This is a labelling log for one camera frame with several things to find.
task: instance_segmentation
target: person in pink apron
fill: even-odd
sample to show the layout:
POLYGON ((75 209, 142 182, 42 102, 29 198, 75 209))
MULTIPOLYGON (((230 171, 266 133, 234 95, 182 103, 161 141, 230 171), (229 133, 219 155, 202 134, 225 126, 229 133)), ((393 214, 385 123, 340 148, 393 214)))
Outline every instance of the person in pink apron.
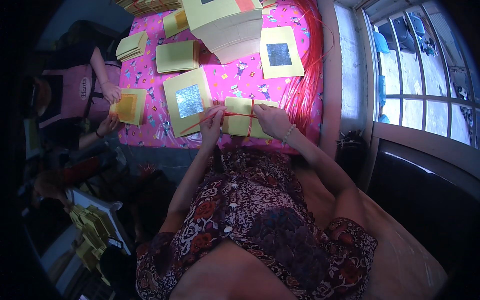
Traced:
POLYGON ((121 99, 119 81, 120 64, 105 62, 94 42, 84 42, 55 52, 41 76, 26 79, 23 93, 40 134, 55 146, 78 150, 118 126, 118 117, 108 112, 121 99), (100 126, 82 135, 83 119, 100 126))

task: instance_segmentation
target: person in floral shirt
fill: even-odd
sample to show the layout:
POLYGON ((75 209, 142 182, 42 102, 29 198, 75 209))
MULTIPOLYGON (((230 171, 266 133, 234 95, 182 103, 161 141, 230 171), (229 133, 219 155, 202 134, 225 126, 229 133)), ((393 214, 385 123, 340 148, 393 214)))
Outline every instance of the person in floral shirt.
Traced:
POLYGON ((226 109, 206 111, 202 146, 163 226, 137 248, 140 297, 360 299, 378 243, 355 184, 284 110, 253 106, 263 131, 303 155, 335 196, 335 218, 318 228, 288 156, 216 146, 226 109))

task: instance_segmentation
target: left hand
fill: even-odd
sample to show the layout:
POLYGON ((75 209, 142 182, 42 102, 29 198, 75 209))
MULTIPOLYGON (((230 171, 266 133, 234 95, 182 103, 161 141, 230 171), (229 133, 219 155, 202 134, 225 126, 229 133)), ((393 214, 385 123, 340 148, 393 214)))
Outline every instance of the left hand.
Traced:
POLYGON ((220 137, 220 125, 225 110, 227 110, 227 107, 223 105, 211 106, 206 110, 205 116, 211 117, 200 123, 200 132, 202 133, 202 145, 200 149, 203 148, 209 152, 213 151, 220 137))
POLYGON ((118 103, 121 99, 121 88, 110 81, 102 84, 103 98, 110 104, 118 103))

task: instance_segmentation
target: cartoon print tablecloth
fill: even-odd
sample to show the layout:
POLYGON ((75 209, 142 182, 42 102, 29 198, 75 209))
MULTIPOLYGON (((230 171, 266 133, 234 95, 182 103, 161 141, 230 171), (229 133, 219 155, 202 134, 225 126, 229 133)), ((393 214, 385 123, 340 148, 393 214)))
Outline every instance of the cartoon print tablecloth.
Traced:
MULTIPOLYGON (((310 33, 306 28, 301 12, 293 5, 277 3, 271 15, 263 15, 263 28, 275 26, 291 26, 297 42, 300 57, 306 52, 310 43, 310 33)), ((163 82, 179 73, 161 74, 156 71, 155 49, 157 45, 175 43, 196 39, 190 30, 184 30, 175 36, 165 39, 162 19, 171 12, 154 13, 136 17, 132 24, 130 35, 146 30, 148 34, 145 54, 122 64, 120 87, 144 88, 147 98, 144 108, 144 120, 140 126, 126 124, 119 130, 119 139, 123 144, 150 147, 171 148, 198 148, 202 142, 200 133, 187 137, 175 138, 170 130, 170 116, 168 114, 163 82)), ((258 53, 236 60, 227 65, 220 64, 216 56, 210 53, 200 41, 200 63, 204 69, 214 104, 223 103, 226 96, 271 100, 280 103, 289 78, 263 79, 262 63, 258 53)), ((322 76, 318 80, 317 99, 315 100, 310 125, 306 136, 314 143, 318 142, 320 123, 322 118, 322 76)), ((236 145, 268 148, 281 152, 293 152, 293 149, 282 146, 280 141, 265 140, 252 137, 232 137, 221 134, 218 145, 220 147, 236 145)))

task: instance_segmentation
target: patterned blouse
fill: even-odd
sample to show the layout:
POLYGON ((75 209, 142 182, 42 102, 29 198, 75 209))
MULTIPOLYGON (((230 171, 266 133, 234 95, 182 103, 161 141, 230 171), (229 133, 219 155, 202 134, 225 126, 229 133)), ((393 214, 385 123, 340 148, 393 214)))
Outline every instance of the patterned blouse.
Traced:
POLYGON ((346 218, 319 229, 289 165, 276 152, 217 152, 182 228, 138 247, 141 298, 168 299, 189 267, 229 237, 298 299, 360 299, 377 240, 346 218))

